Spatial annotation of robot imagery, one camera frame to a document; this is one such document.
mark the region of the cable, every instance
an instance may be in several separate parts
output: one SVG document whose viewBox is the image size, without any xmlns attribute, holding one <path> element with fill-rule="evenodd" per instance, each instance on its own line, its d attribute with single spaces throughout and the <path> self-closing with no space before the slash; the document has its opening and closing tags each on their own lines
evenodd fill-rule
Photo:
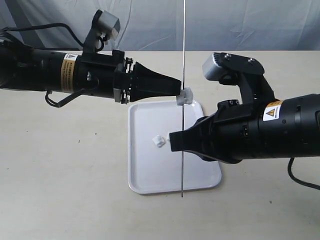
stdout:
<svg viewBox="0 0 320 240">
<path fill-rule="evenodd" d="M 42 30 L 42 29 L 50 29 L 50 28 L 57 28 L 62 27 L 68 30 L 68 32 L 71 34 L 73 39 L 81 46 L 83 47 L 84 44 L 77 38 L 75 33 L 72 31 L 72 29 L 65 23 L 57 22 L 57 23 L 50 23 L 45 25 L 38 25 L 38 26 L 30 26 L 30 27 L 23 27 L 23 28 L 17 28 L 17 27 L 5 27 L 1 29 L 1 31 L 7 32 L 23 32 L 23 31 L 31 31 L 31 30 Z"/>
<path fill-rule="evenodd" d="M 303 185 L 303 186 L 306 186 L 308 188 L 312 188 L 312 189 L 317 189 L 317 190 L 320 190 L 320 185 L 316 185 L 316 184 L 313 184 L 313 183 L 310 183 L 310 182 L 306 182 L 306 181 L 302 181 L 298 178 L 296 178 L 293 173 L 292 173 L 292 165 L 294 163 L 294 160 L 295 158 L 294 157 L 291 157 L 290 158 L 290 161 L 288 163 L 288 174 L 290 176 L 290 178 L 295 181 L 296 183 L 300 184 L 300 185 Z"/>
<path fill-rule="evenodd" d="M 55 102 L 55 101 L 53 101 L 52 99 L 49 98 L 49 95 L 52 94 L 51 90 L 46 91 L 44 99 L 45 99 L 46 103 L 49 104 L 50 106 L 55 107 L 55 108 L 61 108 L 64 105 L 70 103 L 72 100 L 76 99 L 77 97 L 87 93 L 88 91 L 94 90 L 97 87 L 99 87 L 100 82 L 99 82 L 99 79 L 97 77 L 95 78 L 95 81 L 96 81 L 96 85 L 94 87 L 88 88 L 88 89 L 82 88 L 81 90 L 70 94 L 69 96 L 67 96 L 66 98 L 62 99 L 59 102 Z"/>
</svg>

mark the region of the white backdrop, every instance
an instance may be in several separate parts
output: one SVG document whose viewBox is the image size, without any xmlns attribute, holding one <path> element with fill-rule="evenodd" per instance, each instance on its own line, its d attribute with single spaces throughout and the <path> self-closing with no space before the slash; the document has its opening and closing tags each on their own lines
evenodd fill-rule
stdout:
<svg viewBox="0 0 320 240">
<path fill-rule="evenodd" d="M 15 10 L 4 7 L 9 1 L 19 3 L 30 24 L 67 23 L 82 41 L 96 10 L 111 12 L 120 18 L 122 30 L 105 50 L 182 50 L 183 0 L 2 0 L 0 27 L 12 26 L 19 18 L 12 21 L 10 11 Z M 186 4 L 187 51 L 320 50 L 320 0 L 186 0 Z M 37 33 L 46 47 L 77 47 L 63 29 Z"/>
</svg>

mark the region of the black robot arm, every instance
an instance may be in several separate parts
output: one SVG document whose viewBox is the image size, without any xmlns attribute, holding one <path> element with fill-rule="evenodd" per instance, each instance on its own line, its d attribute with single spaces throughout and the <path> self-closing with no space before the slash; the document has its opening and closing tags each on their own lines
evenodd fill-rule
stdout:
<svg viewBox="0 0 320 240">
<path fill-rule="evenodd" d="M 84 41 L 82 55 L 59 51 L 36 49 L 24 45 L 9 31 L 27 31 L 46 27 L 68 26 L 54 23 L 45 26 L 0 30 L 0 88 L 10 90 L 44 91 L 46 102 L 60 108 L 81 96 L 114 99 L 127 104 L 145 98 L 178 96 L 181 81 L 154 72 L 125 53 L 113 50 L 112 55 L 99 54 L 105 43 L 116 39 L 120 31 L 117 17 L 98 10 L 93 17 L 91 29 Z M 52 92 L 70 93 L 55 102 L 49 98 Z"/>
<path fill-rule="evenodd" d="M 245 159 L 320 156 L 320 95 L 275 98 L 255 59 L 214 53 L 203 65 L 210 81 L 238 86 L 242 104 L 230 99 L 194 126 L 170 134 L 171 150 L 205 161 L 236 164 Z"/>
</svg>

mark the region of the white tray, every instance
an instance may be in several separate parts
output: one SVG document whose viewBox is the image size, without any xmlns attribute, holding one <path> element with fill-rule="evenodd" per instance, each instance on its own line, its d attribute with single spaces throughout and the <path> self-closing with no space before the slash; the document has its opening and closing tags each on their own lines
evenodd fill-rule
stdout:
<svg viewBox="0 0 320 240">
<path fill-rule="evenodd" d="M 185 129 L 203 117 L 201 105 L 193 101 L 184 108 Z M 176 101 L 142 102 L 128 110 L 129 187 L 138 194 L 175 192 L 181 190 L 181 152 L 171 152 L 170 143 L 156 147 L 152 138 L 181 131 L 182 106 Z M 219 163 L 206 162 L 184 153 L 185 190 L 212 188 L 221 181 Z"/>
</svg>

